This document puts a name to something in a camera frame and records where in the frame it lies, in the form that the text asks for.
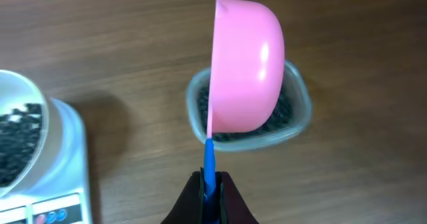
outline gray bowl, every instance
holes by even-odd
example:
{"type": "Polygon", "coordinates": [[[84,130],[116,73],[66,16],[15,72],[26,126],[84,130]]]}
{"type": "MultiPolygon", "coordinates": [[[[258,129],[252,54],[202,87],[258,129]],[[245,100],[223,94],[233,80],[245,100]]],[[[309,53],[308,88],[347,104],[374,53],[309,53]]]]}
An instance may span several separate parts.
{"type": "MultiPolygon", "coordinates": [[[[203,129],[200,111],[197,105],[199,90],[209,84],[211,70],[204,69],[193,76],[187,88],[187,111],[191,128],[195,136],[202,142],[206,140],[206,130],[203,129]]],[[[286,95],[294,111],[290,122],[278,131],[264,133],[255,137],[236,141],[215,141],[215,150],[218,151],[247,151],[270,145],[277,145],[300,134],[310,122],[312,116],[312,102],[306,85],[302,81],[300,72],[290,61],[285,62],[284,82],[286,95]]]]}

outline tabletop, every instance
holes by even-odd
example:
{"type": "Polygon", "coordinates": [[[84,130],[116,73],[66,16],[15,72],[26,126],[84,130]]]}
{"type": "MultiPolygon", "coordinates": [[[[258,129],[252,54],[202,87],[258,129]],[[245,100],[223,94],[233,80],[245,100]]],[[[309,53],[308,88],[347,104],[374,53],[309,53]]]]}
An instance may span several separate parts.
{"type": "MultiPolygon", "coordinates": [[[[427,0],[251,0],[313,103],[274,147],[216,153],[260,223],[425,223],[427,0]]],[[[0,68],[87,126],[95,223],[160,223],[203,163],[185,110],[215,0],[0,0],[0,68]]]]}

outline wooden surface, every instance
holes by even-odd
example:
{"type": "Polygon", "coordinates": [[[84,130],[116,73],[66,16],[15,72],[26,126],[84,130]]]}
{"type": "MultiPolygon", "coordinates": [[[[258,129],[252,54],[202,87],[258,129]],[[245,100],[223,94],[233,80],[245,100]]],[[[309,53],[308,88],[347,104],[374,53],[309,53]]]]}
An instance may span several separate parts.
{"type": "MultiPolygon", "coordinates": [[[[85,119],[96,223],[159,223],[203,145],[185,111],[215,0],[0,0],[0,68],[85,119]]],[[[254,0],[278,16],[314,106],[299,137],[217,153],[274,223],[427,222],[427,0],[254,0]]]]}

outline white bowl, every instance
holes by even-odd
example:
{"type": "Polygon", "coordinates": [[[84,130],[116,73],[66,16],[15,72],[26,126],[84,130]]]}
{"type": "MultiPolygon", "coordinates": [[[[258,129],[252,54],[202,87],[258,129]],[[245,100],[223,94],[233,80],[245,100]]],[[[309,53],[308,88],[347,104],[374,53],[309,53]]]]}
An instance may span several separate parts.
{"type": "Polygon", "coordinates": [[[41,104],[42,127],[33,158],[7,187],[0,188],[0,197],[20,193],[32,187],[54,162],[62,139],[62,123],[58,110],[30,79],[12,71],[0,70],[0,115],[10,114],[24,104],[41,104]]]}

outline black beans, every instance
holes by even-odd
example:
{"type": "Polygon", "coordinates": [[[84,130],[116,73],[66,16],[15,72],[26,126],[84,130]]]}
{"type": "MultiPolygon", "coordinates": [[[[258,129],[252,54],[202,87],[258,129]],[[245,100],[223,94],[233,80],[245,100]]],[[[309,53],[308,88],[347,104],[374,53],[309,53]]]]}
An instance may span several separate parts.
{"type": "MultiPolygon", "coordinates": [[[[199,96],[197,98],[197,105],[200,114],[200,120],[203,129],[206,130],[207,126],[207,103],[209,99],[209,86],[202,87],[199,90],[199,96]]],[[[282,129],[289,123],[289,121],[294,116],[294,112],[286,95],[286,90],[284,87],[280,90],[280,95],[276,107],[274,107],[272,115],[268,120],[259,128],[248,133],[216,133],[213,135],[213,140],[227,142],[235,141],[238,139],[244,139],[248,137],[254,137],[257,135],[263,135],[266,133],[277,132],[279,129],[282,129]]]]}
{"type": "Polygon", "coordinates": [[[0,187],[10,185],[24,170],[40,139],[41,105],[25,107],[0,115],[0,187]]]}

